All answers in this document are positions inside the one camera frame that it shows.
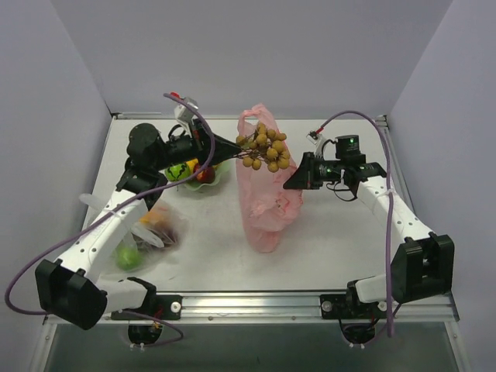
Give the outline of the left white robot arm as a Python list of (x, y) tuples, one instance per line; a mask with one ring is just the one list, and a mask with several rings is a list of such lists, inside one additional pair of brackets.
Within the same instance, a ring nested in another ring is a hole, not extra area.
[(128, 277), (104, 289), (96, 283), (106, 260), (169, 188), (163, 170), (198, 159), (214, 165), (236, 157), (241, 147), (212, 133), (206, 122), (193, 119), (188, 133), (163, 140), (150, 123), (140, 123), (129, 133), (125, 171), (106, 207), (94, 223), (55, 261), (42, 260), (35, 269), (43, 310), (80, 329), (88, 330), (111, 312), (131, 311), (147, 319), (157, 309), (156, 287)]

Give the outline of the brown longan bunch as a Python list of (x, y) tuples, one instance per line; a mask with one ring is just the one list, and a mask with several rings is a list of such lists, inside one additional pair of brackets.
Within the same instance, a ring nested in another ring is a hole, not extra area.
[(265, 123), (258, 122), (248, 129), (246, 135), (239, 134), (236, 144), (242, 149), (237, 156), (244, 167), (255, 171), (263, 164), (271, 173), (286, 170), (290, 167), (290, 153), (285, 144), (287, 136), (276, 129), (269, 128)]

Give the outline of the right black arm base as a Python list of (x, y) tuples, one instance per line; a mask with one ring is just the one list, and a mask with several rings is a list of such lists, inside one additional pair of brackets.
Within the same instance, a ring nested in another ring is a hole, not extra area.
[(386, 319), (378, 302), (363, 304), (349, 300), (346, 294), (321, 294), (321, 318), (338, 322), (339, 330), (350, 347), (364, 349), (378, 335), (377, 325)]

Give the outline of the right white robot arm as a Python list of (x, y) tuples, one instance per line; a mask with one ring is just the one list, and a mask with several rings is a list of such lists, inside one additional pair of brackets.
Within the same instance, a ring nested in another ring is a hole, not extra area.
[(353, 317), (368, 312), (371, 304), (393, 301), (404, 304), (450, 292), (453, 282), (454, 242), (438, 235), (415, 215), (396, 193), (387, 171), (377, 162), (367, 162), (357, 135), (338, 136), (333, 141), (335, 159), (324, 158), (329, 140), (317, 131), (308, 134), (315, 151), (305, 152), (287, 190), (318, 190), (324, 185), (344, 184), (386, 228), (391, 253), (390, 273), (351, 281), (343, 306)]

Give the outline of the green striped melon ball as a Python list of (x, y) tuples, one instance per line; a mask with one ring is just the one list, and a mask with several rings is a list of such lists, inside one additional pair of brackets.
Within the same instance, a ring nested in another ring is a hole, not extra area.
[(178, 182), (190, 177), (191, 169), (187, 163), (181, 163), (167, 168), (164, 174), (170, 182)]

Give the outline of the pink plastic bag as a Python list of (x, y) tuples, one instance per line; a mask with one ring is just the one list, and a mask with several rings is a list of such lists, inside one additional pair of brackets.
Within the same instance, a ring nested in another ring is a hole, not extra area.
[[(238, 135), (246, 135), (248, 129), (258, 122), (281, 132), (272, 113), (263, 104), (258, 104), (241, 113), (237, 124)], [(290, 161), (288, 169), (271, 173), (266, 164), (260, 170), (253, 170), (244, 167), (241, 160), (236, 159), (244, 232), (248, 243), (260, 253), (276, 250), (282, 232), (296, 220), (303, 205), (300, 191), (283, 189), (284, 182), (296, 171), (291, 154)]]

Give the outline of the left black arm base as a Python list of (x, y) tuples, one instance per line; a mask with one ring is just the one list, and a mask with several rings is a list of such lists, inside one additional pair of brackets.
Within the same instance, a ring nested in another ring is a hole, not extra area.
[(126, 338), (131, 347), (165, 346), (184, 338), (184, 333), (171, 324), (181, 319), (182, 302), (179, 294), (155, 294), (141, 308), (112, 312), (110, 319), (128, 322)]

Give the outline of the red fake apple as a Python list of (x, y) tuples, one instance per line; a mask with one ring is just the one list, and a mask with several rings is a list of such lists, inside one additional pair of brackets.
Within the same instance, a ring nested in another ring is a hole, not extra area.
[(207, 167), (195, 176), (195, 180), (200, 184), (211, 184), (215, 180), (215, 168)]

